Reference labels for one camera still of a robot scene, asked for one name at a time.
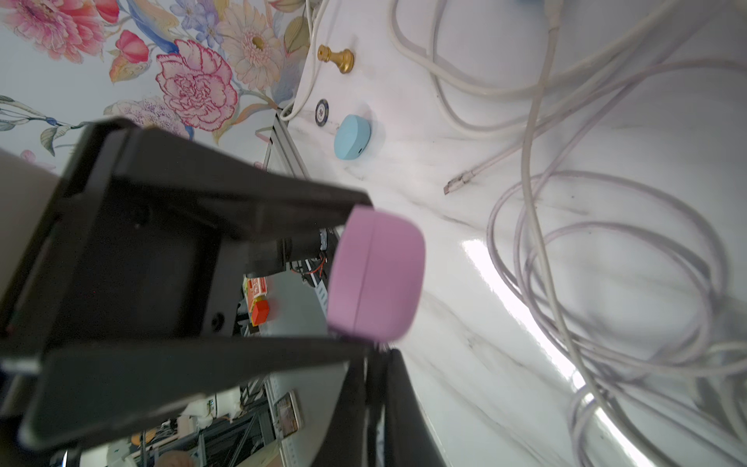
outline red wire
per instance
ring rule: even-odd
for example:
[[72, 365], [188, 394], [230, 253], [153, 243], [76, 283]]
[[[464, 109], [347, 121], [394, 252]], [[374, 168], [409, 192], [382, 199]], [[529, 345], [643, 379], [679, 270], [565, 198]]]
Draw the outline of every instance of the red wire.
[[314, 273], [317, 273], [318, 271], [320, 271], [322, 269], [322, 267], [324, 267], [324, 263], [326, 263], [326, 258], [322, 259], [322, 264], [320, 264], [319, 267], [317, 267], [316, 269], [314, 269], [309, 274], [313, 275]]
[[296, 274], [301, 274], [303, 276], [305, 276], [306, 274], [315, 274], [315, 273], [319, 272], [320, 270], [322, 270], [322, 267], [324, 267], [324, 263], [326, 263], [326, 258], [322, 258], [322, 264], [320, 264], [316, 269], [314, 269], [313, 271], [308, 272], [308, 273], [300, 273], [300, 272], [298, 272], [297, 270], [295, 270], [293, 268], [291, 268], [291, 270], [293, 272], [295, 272]]

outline round badge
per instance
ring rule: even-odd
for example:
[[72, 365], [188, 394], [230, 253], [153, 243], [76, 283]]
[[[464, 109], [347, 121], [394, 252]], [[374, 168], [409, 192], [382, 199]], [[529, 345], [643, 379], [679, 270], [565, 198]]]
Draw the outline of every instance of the round badge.
[[329, 117], [329, 104], [327, 103], [326, 99], [320, 100], [317, 104], [315, 117], [317, 120], [317, 125], [324, 126], [327, 117]]

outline brass drawer knob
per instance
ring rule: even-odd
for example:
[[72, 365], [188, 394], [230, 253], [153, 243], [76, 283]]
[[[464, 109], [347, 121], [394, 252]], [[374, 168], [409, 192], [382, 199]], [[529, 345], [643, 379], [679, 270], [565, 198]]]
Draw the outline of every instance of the brass drawer knob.
[[317, 57], [321, 61], [331, 61], [336, 64], [337, 68], [340, 69], [340, 73], [349, 73], [353, 69], [353, 63], [356, 60], [350, 49], [345, 49], [342, 52], [333, 52], [327, 46], [319, 46]]

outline pink earbud case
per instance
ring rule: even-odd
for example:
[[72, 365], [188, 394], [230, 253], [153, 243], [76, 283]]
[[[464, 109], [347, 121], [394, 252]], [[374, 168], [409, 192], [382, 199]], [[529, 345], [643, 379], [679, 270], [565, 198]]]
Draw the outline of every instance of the pink earbud case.
[[425, 240], [400, 217], [356, 206], [335, 252], [327, 323], [376, 342], [407, 333], [425, 274]]

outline floral wallpaper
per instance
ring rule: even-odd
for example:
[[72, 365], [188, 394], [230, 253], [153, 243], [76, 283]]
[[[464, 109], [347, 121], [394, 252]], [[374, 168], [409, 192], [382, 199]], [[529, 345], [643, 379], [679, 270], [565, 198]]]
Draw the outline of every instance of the floral wallpaper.
[[0, 146], [61, 172], [87, 122], [264, 158], [309, 51], [304, 0], [0, 0]]

